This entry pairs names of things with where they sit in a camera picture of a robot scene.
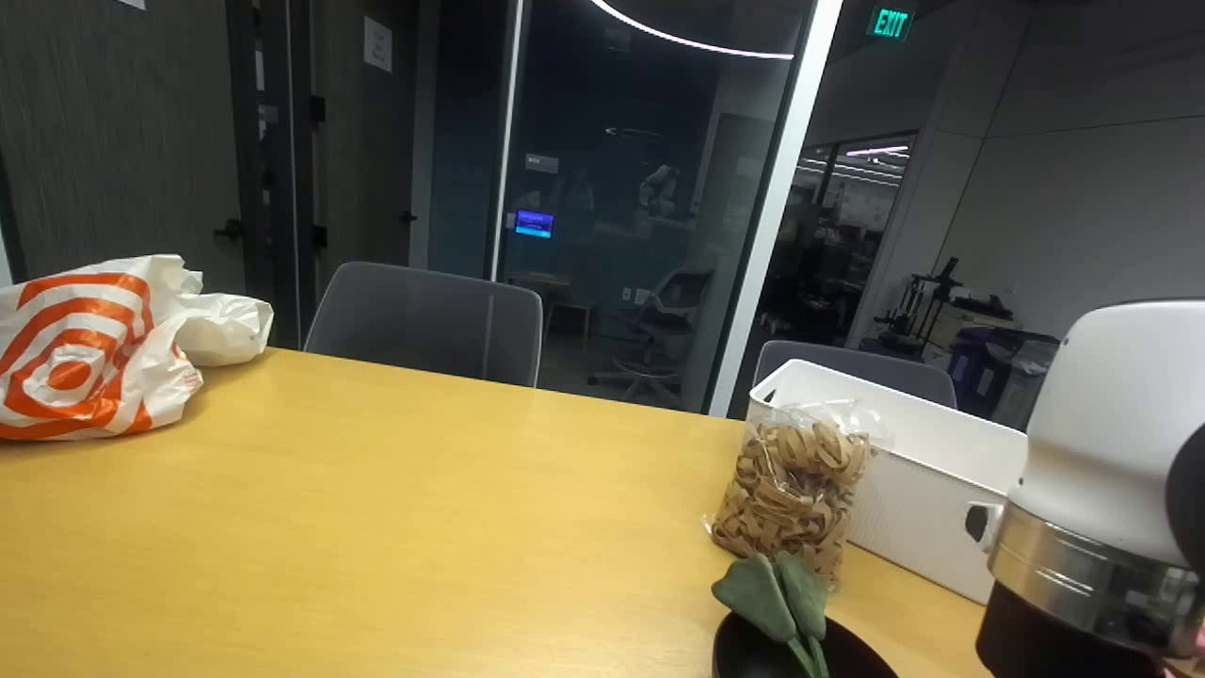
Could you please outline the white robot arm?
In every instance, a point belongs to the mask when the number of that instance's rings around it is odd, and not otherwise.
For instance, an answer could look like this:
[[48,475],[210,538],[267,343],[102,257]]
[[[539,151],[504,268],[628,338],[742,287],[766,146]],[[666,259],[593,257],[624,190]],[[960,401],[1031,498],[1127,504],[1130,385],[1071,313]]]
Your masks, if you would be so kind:
[[986,552],[992,678],[1202,678],[1205,304],[1127,301],[1058,343]]

